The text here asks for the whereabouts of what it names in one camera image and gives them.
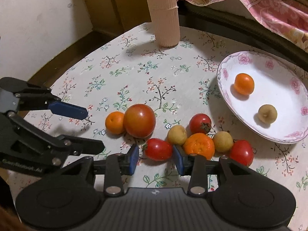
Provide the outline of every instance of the small orange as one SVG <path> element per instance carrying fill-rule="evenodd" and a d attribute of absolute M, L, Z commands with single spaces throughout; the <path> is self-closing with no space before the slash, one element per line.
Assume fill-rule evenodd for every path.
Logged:
<path fill-rule="evenodd" d="M 106 120 L 105 126 L 112 134 L 119 135 L 124 132 L 123 124 L 124 114 L 119 111 L 110 113 Z"/>
<path fill-rule="evenodd" d="M 250 75 L 238 74 L 235 77 L 234 88 L 242 95 L 250 95 L 254 91 L 254 80 Z"/>
<path fill-rule="evenodd" d="M 186 154 L 199 154 L 210 160 L 215 153 L 213 140 L 204 133 L 191 135 L 183 145 Z"/>

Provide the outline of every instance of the floral tablecloth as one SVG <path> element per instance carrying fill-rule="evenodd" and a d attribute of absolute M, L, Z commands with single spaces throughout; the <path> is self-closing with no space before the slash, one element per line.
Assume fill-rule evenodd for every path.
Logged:
<path fill-rule="evenodd" d="M 152 137 L 164 139 L 176 124 L 187 126 L 196 113 L 212 119 L 210 136 L 217 131 L 230 131 L 236 140 L 246 139 L 254 148 L 251 168 L 290 189 L 296 197 L 297 209 L 290 222 L 292 230 L 308 226 L 308 144 L 307 139 L 296 145 L 270 142 L 244 126 L 232 114 L 219 93 L 216 71 L 229 54 L 258 51 L 248 45 L 181 27 L 181 41 L 174 48 L 160 48 L 155 42 L 151 24 L 142 24 L 95 50 L 59 78 L 52 92 L 69 102 L 86 107 L 84 120 L 53 115 L 50 111 L 32 111 L 26 120 L 52 136 L 68 134 L 102 140 L 107 155 L 126 153 L 131 144 L 146 141 L 128 134 L 119 138 L 105 129 L 105 118 L 113 111 L 124 112 L 136 103 L 146 103 L 157 115 Z M 282 60 L 307 86 L 307 73 Z M 79 157 L 69 157 L 66 164 Z M 132 177 L 123 176 L 124 187 L 183 187 L 189 177 L 180 177 L 172 161 L 156 163 L 140 152 Z M 21 189 L 38 178 L 10 172 L 13 198 Z M 208 178 L 208 190 L 217 188 L 215 176 Z M 104 176 L 96 177 L 95 188 L 103 189 Z"/>

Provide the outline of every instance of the tomato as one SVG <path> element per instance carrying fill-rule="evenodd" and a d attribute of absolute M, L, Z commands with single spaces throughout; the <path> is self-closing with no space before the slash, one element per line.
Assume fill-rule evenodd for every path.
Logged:
<path fill-rule="evenodd" d="M 230 151 L 230 158 L 245 166 L 250 166 L 254 159 L 254 150 L 248 141 L 238 140 Z"/>
<path fill-rule="evenodd" d="M 146 138 L 156 125 L 154 111 L 145 104 L 130 106 L 124 114 L 124 128 L 135 138 Z"/>
<path fill-rule="evenodd" d="M 210 132 L 212 121 L 206 114 L 196 114 L 189 122 L 189 128 L 192 134 Z"/>
<path fill-rule="evenodd" d="M 151 138 L 143 146 L 145 155 L 154 161 L 164 161 L 172 156 L 172 146 L 161 139 Z"/>

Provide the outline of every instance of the paper roll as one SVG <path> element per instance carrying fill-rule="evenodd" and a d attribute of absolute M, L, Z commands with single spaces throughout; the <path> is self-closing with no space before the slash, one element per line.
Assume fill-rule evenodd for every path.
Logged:
<path fill-rule="evenodd" d="M 172 47 L 180 41 L 177 0 L 147 0 L 157 43 Z"/>

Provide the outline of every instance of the yellow fruit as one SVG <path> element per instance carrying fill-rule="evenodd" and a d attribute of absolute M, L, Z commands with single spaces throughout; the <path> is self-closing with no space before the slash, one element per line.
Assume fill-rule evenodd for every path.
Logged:
<path fill-rule="evenodd" d="M 221 153 L 229 151 L 233 146 L 232 136 L 225 131 L 217 132 L 213 137 L 213 142 L 215 150 Z"/>
<path fill-rule="evenodd" d="M 267 124 L 271 124 L 277 119 L 277 110 L 273 105 L 265 104 L 259 108 L 259 119 Z"/>
<path fill-rule="evenodd" d="M 167 138 L 171 144 L 183 145 L 187 140 L 186 129 L 181 125 L 175 125 L 170 128 Z"/>

